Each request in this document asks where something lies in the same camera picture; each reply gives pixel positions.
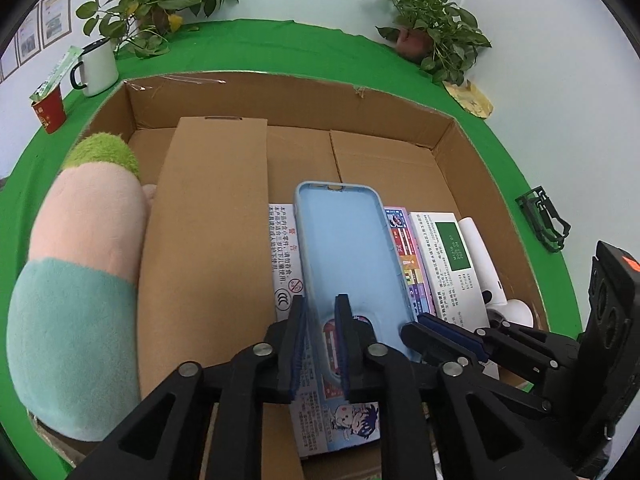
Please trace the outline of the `white green medicine box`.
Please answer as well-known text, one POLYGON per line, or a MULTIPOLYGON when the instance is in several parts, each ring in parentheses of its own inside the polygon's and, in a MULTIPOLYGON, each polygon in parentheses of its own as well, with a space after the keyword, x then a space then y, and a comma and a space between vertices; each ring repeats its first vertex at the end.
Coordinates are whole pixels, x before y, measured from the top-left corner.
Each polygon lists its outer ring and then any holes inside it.
POLYGON ((475 332, 488 328, 488 315, 471 256, 452 212, 412 212, 436 315, 475 332))

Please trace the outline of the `white handheld device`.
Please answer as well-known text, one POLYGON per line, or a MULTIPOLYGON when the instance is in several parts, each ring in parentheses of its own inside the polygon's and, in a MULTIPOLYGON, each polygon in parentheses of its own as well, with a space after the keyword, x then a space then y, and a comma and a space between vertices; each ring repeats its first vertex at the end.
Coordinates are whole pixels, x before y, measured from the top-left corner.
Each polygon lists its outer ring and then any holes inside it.
POLYGON ((492 325, 507 322, 533 328, 534 316, 529 306, 519 299, 506 298, 506 291, 500 281, 497 268, 474 220, 470 217, 461 219, 459 229, 480 283, 489 322, 492 325))

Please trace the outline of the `light blue phone case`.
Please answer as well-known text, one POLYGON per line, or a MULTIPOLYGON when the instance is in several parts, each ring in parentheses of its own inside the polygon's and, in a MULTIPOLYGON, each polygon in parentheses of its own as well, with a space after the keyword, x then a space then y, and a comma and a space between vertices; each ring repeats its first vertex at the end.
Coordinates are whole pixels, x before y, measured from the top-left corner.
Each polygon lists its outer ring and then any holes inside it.
POLYGON ((400 330, 416 316, 378 193, 365 185, 306 181, 296 188, 294 214, 309 338, 323 377, 341 383, 330 329, 338 295, 348 297, 352 314, 369 322, 377 341, 414 361, 400 330))

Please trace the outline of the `colourful board game box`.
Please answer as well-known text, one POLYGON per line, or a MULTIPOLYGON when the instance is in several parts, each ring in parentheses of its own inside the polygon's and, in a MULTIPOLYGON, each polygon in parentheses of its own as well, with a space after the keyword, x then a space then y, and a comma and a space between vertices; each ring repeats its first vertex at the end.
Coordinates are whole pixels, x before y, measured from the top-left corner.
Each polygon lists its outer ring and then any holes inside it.
MULTIPOLYGON (((274 289, 274 306, 279 321, 288 317, 296 296, 305 293, 298 231, 291 204, 269 206, 269 237, 274 289)), ((356 312, 355 295, 332 292, 329 314, 322 323, 322 336, 329 358, 329 370, 306 337, 299 373, 299 386, 290 404, 294 437, 300 457, 341 451, 378 440, 380 414, 374 402, 356 403, 349 389, 364 390, 371 377, 364 367, 367 348, 382 344, 373 321, 356 312)))

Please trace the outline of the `pastel plush pillow toy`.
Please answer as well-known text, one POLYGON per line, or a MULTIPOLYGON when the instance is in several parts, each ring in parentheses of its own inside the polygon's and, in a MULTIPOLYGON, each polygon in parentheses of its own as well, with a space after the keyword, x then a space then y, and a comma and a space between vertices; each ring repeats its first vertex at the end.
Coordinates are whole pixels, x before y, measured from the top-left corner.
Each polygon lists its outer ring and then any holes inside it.
POLYGON ((154 188, 119 136, 77 143, 36 215, 11 295, 6 358, 44 426, 103 440, 139 403, 137 299, 154 188))

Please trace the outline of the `cardboard divider panel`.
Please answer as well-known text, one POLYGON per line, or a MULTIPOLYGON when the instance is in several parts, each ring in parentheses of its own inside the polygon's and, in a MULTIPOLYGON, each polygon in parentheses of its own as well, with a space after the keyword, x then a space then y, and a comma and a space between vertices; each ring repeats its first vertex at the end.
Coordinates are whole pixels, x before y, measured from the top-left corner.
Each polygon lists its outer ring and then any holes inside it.
POLYGON ((138 290, 141 393, 186 361, 257 344, 274 308, 267 122, 183 117, 146 228, 138 290))

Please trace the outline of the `brown cardboard box tray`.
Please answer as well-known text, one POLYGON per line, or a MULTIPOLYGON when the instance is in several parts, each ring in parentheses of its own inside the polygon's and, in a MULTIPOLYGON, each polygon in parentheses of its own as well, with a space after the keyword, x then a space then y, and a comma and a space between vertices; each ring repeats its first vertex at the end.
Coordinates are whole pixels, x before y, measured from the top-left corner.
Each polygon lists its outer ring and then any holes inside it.
POLYGON ((489 134, 471 139, 459 119, 347 84, 256 73, 172 74, 126 81, 91 118, 73 128, 119 136, 136 154, 140 181, 156 192, 180 119, 264 118, 268 195, 289 204, 305 181, 363 184, 387 206, 452 212, 474 220, 506 294, 548 324, 514 206, 498 188, 518 176, 508 156, 491 162, 489 134))

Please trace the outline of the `yellow paper under plant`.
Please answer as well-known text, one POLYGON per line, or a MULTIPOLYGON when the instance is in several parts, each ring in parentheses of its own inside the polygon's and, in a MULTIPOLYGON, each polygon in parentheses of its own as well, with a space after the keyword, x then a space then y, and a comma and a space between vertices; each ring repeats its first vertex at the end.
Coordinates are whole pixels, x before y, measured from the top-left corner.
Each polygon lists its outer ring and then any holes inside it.
POLYGON ((442 85, 448 94, 474 117, 487 119, 494 111, 490 99, 472 81, 465 79, 461 86, 445 81, 442 85))

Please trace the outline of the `right potted green plant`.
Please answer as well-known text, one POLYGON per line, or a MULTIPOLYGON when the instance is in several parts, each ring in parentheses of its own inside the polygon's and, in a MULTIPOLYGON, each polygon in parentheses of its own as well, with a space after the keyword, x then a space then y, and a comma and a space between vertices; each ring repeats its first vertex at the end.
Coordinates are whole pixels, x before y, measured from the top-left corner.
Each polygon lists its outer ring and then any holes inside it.
POLYGON ((477 18, 454 0, 385 0, 395 11, 380 37, 436 84, 460 86, 480 54, 492 47, 477 18))

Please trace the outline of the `potted green plant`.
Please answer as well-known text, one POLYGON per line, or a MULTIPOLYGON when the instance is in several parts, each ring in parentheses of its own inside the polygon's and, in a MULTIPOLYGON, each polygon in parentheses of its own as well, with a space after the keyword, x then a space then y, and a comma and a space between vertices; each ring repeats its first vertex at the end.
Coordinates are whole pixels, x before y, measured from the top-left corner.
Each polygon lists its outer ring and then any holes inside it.
POLYGON ((76 9, 86 36, 93 32, 116 51, 127 49, 138 58, 155 58, 168 51, 169 37, 183 25, 183 11, 209 18, 224 4, 239 0, 88 0, 76 9))
POLYGON ((380 37, 436 84, 460 86, 480 54, 492 47, 477 18, 454 0, 385 0, 395 11, 380 37))

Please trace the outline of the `red paper cup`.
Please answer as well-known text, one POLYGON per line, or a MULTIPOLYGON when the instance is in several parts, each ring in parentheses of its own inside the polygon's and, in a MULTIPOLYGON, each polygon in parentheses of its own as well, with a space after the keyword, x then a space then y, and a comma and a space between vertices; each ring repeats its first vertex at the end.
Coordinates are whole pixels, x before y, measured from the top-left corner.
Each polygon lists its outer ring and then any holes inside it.
POLYGON ((61 81, 77 63, 80 55, 80 47, 69 47, 47 78, 29 96, 30 105, 47 134, 55 133, 66 121, 61 81))

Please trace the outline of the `white enamel mug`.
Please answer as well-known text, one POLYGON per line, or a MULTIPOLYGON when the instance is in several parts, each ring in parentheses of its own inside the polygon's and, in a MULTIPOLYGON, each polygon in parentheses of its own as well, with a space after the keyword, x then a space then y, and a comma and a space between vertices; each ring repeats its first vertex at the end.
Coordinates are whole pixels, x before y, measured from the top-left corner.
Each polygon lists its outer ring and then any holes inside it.
POLYGON ((72 88, 85 96, 97 96, 116 84, 119 78, 112 40, 101 38, 85 46, 70 70, 72 88))

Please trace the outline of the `left potted green plant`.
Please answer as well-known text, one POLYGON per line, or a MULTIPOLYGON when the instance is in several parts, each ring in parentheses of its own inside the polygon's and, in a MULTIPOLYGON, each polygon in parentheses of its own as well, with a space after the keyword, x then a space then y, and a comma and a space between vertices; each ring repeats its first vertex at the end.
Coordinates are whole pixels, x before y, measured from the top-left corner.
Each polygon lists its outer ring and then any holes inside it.
POLYGON ((155 58, 168 51, 169 37, 183 25, 183 11, 209 18, 224 4, 239 0, 88 0, 76 9, 86 36, 93 32, 116 51, 127 49, 138 58, 155 58))

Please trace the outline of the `black folding bracket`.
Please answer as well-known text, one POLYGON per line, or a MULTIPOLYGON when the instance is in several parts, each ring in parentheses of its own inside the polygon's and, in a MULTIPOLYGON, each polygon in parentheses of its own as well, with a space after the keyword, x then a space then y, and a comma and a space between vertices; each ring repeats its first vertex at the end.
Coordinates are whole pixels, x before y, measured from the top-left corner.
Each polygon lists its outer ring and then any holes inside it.
POLYGON ((515 201, 541 245, 548 252, 562 252, 572 227, 560 216, 544 188, 531 188, 515 201))

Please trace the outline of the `framed certificates on wall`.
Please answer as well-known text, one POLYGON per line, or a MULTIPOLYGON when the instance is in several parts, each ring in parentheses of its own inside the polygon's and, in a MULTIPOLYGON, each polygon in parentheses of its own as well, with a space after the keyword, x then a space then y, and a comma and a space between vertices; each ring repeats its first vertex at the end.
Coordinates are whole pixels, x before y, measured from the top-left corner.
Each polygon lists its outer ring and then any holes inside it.
POLYGON ((1 80, 71 32, 70 0, 39 0, 2 53, 1 80))

